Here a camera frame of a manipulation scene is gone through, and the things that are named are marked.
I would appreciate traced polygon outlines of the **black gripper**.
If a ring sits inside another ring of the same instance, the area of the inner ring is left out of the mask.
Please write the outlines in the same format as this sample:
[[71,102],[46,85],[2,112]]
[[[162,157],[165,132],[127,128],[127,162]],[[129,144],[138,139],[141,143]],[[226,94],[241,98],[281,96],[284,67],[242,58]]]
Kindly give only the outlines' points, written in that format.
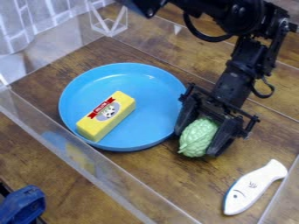
[[209,156],[218,157],[237,137],[249,137],[260,118],[246,112],[242,106],[250,94],[260,98],[269,98],[274,94],[276,87],[272,84],[268,84],[270,94],[261,94],[256,89],[257,80],[268,81],[272,70],[260,63],[254,65],[230,61],[211,91],[191,83],[182,94],[182,111],[174,132],[179,136],[201,116],[207,116],[219,125],[207,149]]

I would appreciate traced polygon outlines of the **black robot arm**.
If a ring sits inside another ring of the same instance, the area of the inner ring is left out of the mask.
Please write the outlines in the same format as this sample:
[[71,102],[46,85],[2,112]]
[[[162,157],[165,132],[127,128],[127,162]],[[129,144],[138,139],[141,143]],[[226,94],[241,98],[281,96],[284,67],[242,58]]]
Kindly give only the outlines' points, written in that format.
[[167,5],[183,11],[193,35],[209,42],[238,37],[232,59],[211,91],[191,84],[182,94],[182,111],[175,124],[179,152],[198,158],[217,157],[240,137],[248,138],[260,122],[242,110],[250,95],[270,97],[256,89],[277,66],[286,34],[298,26],[288,10],[266,0],[117,0],[147,18]]

